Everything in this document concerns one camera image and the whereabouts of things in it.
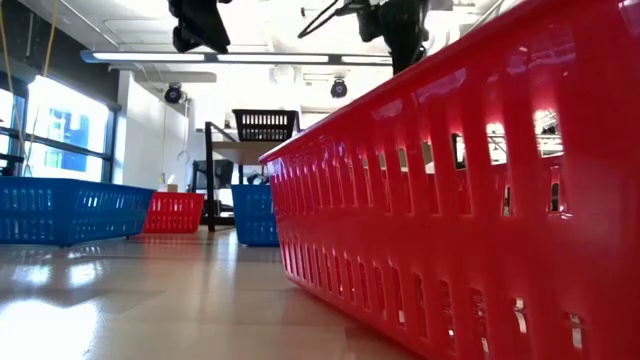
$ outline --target shiny floor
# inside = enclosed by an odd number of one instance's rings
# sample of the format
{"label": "shiny floor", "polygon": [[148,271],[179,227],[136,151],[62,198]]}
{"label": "shiny floor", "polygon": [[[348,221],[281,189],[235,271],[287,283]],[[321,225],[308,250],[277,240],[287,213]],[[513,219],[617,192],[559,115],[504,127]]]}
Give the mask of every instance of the shiny floor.
{"label": "shiny floor", "polygon": [[0,359],[414,359],[234,230],[0,247]]}

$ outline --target fluorescent light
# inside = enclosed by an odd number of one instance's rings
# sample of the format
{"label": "fluorescent light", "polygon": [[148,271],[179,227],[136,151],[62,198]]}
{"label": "fluorescent light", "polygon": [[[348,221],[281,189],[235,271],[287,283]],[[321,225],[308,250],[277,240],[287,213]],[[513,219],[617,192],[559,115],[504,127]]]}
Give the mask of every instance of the fluorescent light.
{"label": "fluorescent light", "polygon": [[157,62],[184,62],[184,61],[204,61],[204,54],[173,54],[173,53],[93,53],[99,60],[106,61],[157,61]]}
{"label": "fluorescent light", "polygon": [[391,64],[390,56],[343,56],[343,63],[352,64]]}
{"label": "fluorescent light", "polygon": [[326,55],[256,55],[256,54],[221,54],[218,55],[220,61],[237,62],[260,62],[265,64],[274,63],[326,63],[329,56]]}

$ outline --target plastic basket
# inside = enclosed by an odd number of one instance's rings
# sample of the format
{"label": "plastic basket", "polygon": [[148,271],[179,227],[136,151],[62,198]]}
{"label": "plastic basket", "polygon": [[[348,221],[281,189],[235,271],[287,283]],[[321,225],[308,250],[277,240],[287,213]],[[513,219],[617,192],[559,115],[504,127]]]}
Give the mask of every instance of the plastic basket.
{"label": "plastic basket", "polygon": [[293,135],[297,111],[233,110],[240,141],[285,141]]}
{"label": "plastic basket", "polygon": [[637,359],[638,66],[640,2],[530,0],[399,74],[262,158],[286,275],[432,360]]}
{"label": "plastic basket", "polygon": [[145,233],[187,234],[198,231],[204,194],[156,192],[144,224]]}
{"label": "plastic basket", "polygon": [[152,190],[0,177],[0,243],[71,245],[142,232]]}
{"label": "plastic basket", "polygon": [[231,185],[238,242],[249,246],[278,246],[269,185]]}

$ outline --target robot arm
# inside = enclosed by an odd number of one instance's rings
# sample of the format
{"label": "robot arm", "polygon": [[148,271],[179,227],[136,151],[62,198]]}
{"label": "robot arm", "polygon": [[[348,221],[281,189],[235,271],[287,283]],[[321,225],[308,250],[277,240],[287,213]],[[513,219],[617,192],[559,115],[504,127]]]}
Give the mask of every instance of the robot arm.
{"label": "robot arm", "polygon": [[[232,0],[219,0],[230,3]],[[451,2],[451,0],[432,0]],[[394,75],[420,61],[425,56],[422,43],[429,37],[424,28],[429,0],[388,0],[373,4],[372,0],[347,0],[317,26],[319,17],[338,3],[323,10],[299,35],[303,38],[319,29],[334,16],[355,14],[360,38],[369,42],[380,36],[391,50]],[[227,53],[230,44],[217,8],[216,0],[169,0],[171,14],[178,18],[173,30],[173,44],[178,52],[187,52],[200,45],[219,53]]]}

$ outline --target ceiling camera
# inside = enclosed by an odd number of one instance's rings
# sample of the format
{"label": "ceiling camera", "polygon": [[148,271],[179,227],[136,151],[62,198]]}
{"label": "ceiling camera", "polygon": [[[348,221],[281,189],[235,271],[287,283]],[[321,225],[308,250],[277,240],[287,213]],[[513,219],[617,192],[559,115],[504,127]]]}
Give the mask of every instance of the ceiling camera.
{"label": "ceiling camera", "polygon": [[164,99],[169,104],[179,104],[184,99],[182,92],[182,84],[169,84],[167,92],[164,93]]}
{"label": "ceiling camera", "polygon": [[333,85],[331,85],[331,96],[334,99],[347,96],[347,84],[345,84],[344,79],[335,79]]}

